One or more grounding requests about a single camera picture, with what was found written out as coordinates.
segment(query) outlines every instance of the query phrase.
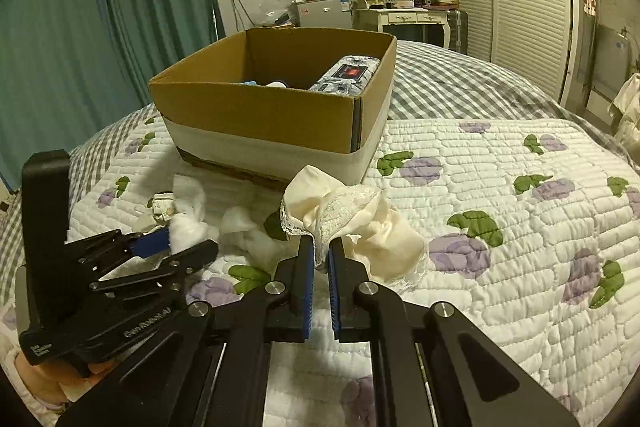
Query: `purple flower print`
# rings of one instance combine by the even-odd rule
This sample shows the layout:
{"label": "purple flower print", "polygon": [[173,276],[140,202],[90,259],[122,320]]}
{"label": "purple flower print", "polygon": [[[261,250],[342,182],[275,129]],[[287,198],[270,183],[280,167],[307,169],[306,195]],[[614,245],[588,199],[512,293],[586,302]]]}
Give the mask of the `purple flower print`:
{"label": "purple flower print", "polygon": [[2,317],[2,323],[12,331],[16,330],[15,308],[13,306],[7,309],[4,317]]}
{"label": "purple flower print", "polygon": [[600,268],[598,258],[588,248],[582,248],[575,253],[571,261],[569,280],[564,286],[562,302],[578,304],[588,297],[588,294],[600,283]]}
{"label": "purple flower print", "polygon": [[429,243],[429,257],[441,272],[457,272],[465,279],[476,279],[491,264],[484,242],[463,233],[449,233]]}
{"label": "purple flower print", "polygon": [[540,145],[548,151],[566,151],[567,146],[552,134],[543,134],[540,137]]}
{"label": "purple flower print", "polygon": [[440,177],[440,171],[440,160],[423,156],[406,161],[400,169],[400,175],[412,185],[421,187],[436,181]]}
{"label": "purple flower print", "polygon": [[376,427],[373,376],[351,380],[340,397],[347,427]]}
{"label": "purple flower print", "polygon": [[216,276],[194,284],[185,296],[187,304],[193,301],[207,301],[213,307],[240,300],[233,283]]}
{"label": "purple flower print", "polygon": [[140,147],[142,145],[142,138],[136,138],[135,140],[131,140],[129,142],[129,145],[127,145],[125,147],[124,153],[129,156],[131,154],[133,154],[134,152],[138,152],[138,147]]}
{"label": "purple flower print", "polygon": [[489,122],[461,122],[458,126],[464,132],[475,132],[478,134],[484,134],[491,128]]}
{"label": "purple flower print", "polygon": [[640,191],[635,187],[626,188],[626,197],[629,198],[629,206],[634,213],[634,217],[640,217]]}
{"label": "purple flower print", "polygon": [[537,200],[564,200],[575,190],[574,182],[561,178],[543,183],[540,187],[534,188],[531,193]]}
{"label": "purple flower print", "polygon": [[575,394],[563,394],[556,398],[566,409],[573,415],[576,415],[582,409],[582,403]]}
{"label": "purple flower print", "polygon": [[109,188],[105,190],[100,197],[98,197],[98,208],[104,208],[105,206],[109,206],[111,201],[113,201],[116,197],[116,188]]}

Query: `product label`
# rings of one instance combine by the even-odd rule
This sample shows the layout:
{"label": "product label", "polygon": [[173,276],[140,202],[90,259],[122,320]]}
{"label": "product label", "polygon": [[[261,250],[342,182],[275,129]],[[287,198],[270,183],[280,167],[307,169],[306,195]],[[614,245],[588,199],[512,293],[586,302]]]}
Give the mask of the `product label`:
{"label": "product label", "polygon": [[340,69],[331,76],[343,78],[345,80],[358,80],[369,68],[366,66],[354,66],[353,64],[343,64]]}
{"label": "product label", "polygon": [[35,346],[31,346],[31,350],[36,357],[41,357],[51,351],[51,346],[52,344],[45,344],[44,346],[36,344]]}
{"label": "product label", "polygon": [[153,326],[156,322],[161,321],[167,315],[171,313],[171,308],[165,308],[164,310],[158,312],[153,317],[149,317],[146,321],[140,322],[135,328],[131,328],[124,332],[124,336],[130,339],[131,337],[142,333],[146,328]]}

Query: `silver bolt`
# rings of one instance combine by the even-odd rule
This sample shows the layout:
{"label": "silver bolt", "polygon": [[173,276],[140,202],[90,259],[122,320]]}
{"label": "silver bolt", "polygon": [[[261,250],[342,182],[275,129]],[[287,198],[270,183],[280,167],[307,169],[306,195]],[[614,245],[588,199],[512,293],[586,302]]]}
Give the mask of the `silver bolt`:
{"label": "silver bolt", "polygon": [[448,302],[437,302],[433,305],[433,311],[435,311],[440,317],[450,317],[455,312],[455,309]]}
{"label": "silver bolt", "polygon": [[264,290],[271,295],[280,295],[287,287],[280,281],[271,281],[264,286]]}
{"label": "silver bolt", "polygon": [[358,290],[360,290],[360,293],[364,293],[364,295],[375,295],[378,293],[378,289],[378,285],[371,281],[358,284]]}
{"label": "silver bolt", "polygon": [[209,305],[203,301],[192,302],[187,309],[191,317],[202,317],[209,313]]}

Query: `cardboard box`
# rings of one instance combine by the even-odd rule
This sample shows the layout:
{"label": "cardboard box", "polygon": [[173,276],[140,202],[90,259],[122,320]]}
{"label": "cardboard box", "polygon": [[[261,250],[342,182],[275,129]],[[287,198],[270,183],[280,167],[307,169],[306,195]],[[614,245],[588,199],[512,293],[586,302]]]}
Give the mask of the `cardboard box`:
{"label": "cardboard box", "polygon": [[[392,35],[252,28],[155,76],[149,89],[183,156],[288,181],[315,165],[358,183],[377,147],[396,65]],[[381,60],[358,97],[308,91],[345,55]],[[254,80],[260,86],[241,84]],[[293,89],[265,87],[282,80]]]}

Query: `cream cloth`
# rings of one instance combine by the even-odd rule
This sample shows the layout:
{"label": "cream cloth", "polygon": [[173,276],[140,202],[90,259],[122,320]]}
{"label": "cream cloth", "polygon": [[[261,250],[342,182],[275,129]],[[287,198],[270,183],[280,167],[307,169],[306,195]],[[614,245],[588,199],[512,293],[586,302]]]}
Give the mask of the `cream cloth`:
{"label": "cream cloth", "polygon": [[290,235],[315,238],[315,265],[322,269],[329,243],[346,236],[346,254],[367,267],[373,279],[395,279],[409,272],[422,256],[422,236],[387,203],[378,187],[342,182],[306,166],[287,186],[280,210]]}

